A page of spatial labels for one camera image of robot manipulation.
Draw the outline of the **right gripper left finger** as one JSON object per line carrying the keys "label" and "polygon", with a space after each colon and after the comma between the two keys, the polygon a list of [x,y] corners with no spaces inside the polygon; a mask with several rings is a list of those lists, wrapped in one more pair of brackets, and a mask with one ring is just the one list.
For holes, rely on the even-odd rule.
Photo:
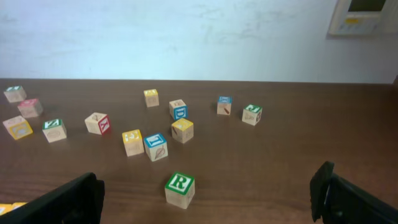
{"label": "right gripper left finger", "polygon": [[1,215],[3,224],[99,224],[105,196],[104,181],[92,172]]}

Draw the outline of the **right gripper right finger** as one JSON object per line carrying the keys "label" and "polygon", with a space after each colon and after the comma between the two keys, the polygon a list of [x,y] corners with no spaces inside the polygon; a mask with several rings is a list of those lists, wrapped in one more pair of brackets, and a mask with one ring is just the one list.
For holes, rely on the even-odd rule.
{"label": "right gripper right finger", "polygon": [[310,181],[312,220],[323,223],[397,224],[397,209],[333,172],[326,161]]}

